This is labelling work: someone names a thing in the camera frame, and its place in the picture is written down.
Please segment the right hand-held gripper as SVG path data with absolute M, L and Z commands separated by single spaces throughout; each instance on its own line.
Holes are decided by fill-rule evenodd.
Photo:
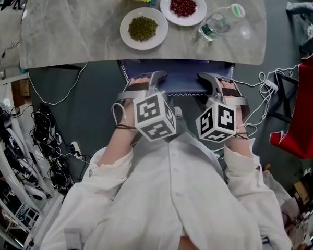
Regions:
M 195 97 L 201 109 L 196 119 L 198 136 L 202 140 L 221 143 L 236 135 L 237 107 L 241 108 L 243 119 L 249 115 L 247 98 L 241 94 L 237 85 L 241 97 L 224 98 L 218 79 L 235 83 L 232 79 L 206 72 L 198 73 L 197 76 L 207 90 L 207 94 Z

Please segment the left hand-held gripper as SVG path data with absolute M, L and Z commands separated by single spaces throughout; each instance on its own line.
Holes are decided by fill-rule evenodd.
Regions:
M 167 103 L 165 91 L 159 90 L 159 82 L 167 77 L 165 71 L 143 74 L 148 77 L 147 91 L 127 91 L 118 94 L 116 100 L 116 127 L 139 131 L 149 141 L 156 141 L 176 134 L 176 118 Z M 133 121 L 128 122 L 125 103 L 132 102 Z

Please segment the person's right hand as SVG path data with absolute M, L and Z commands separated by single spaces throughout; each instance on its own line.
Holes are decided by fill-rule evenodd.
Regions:
M 218 84 L 222 89 L 222 94 L 224 98 L 241 97 L 240 92 L 238 91 L 233 82 L 228 82 L 225 81 L 224 79 L 218 79 Z

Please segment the person's left hand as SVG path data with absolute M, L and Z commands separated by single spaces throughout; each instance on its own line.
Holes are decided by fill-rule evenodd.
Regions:
M 149 78 L 137 78 L 131 79 L 127 86 L 124 89 L 124 92 L 127 91 L 147 91 L 149 88 Z

